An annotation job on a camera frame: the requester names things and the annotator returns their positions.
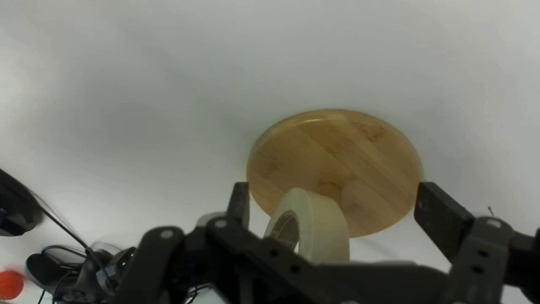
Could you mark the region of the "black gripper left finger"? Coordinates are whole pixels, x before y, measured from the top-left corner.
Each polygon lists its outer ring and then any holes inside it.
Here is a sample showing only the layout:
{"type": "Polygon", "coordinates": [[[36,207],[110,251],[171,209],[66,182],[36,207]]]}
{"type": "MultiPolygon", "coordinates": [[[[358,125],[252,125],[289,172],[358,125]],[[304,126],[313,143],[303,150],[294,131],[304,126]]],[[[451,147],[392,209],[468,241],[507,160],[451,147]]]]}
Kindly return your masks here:
{"type": "Polygon", "coordinates": [[[237,182],[233,185],[227,214],[240,224],[250,223],[250,187],[247,182],[237,182]]]}

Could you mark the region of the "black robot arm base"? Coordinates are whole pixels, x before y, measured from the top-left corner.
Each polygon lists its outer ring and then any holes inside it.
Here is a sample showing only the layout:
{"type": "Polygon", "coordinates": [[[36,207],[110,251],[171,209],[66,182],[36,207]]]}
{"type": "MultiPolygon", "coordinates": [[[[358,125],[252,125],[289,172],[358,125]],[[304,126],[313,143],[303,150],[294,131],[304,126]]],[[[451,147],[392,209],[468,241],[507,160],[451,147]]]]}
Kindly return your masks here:
{"type": "Polygon", "coordinates": [[[31,190],[0,169],[0,236],[23,236],[43,218],[44,212],[31,190]]]}

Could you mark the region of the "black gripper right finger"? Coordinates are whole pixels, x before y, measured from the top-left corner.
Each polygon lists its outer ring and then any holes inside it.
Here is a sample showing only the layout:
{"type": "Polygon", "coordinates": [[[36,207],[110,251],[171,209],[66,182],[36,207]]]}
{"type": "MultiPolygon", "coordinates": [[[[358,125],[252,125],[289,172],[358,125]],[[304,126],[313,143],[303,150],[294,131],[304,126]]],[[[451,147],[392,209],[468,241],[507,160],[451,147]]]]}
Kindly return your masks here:
{"type": "Polygon", "coordinates": [[[421,182],[416,221],[451,261],[441,304],[500,304],[514,229],[475,216],[436,182],[421,182]]]}

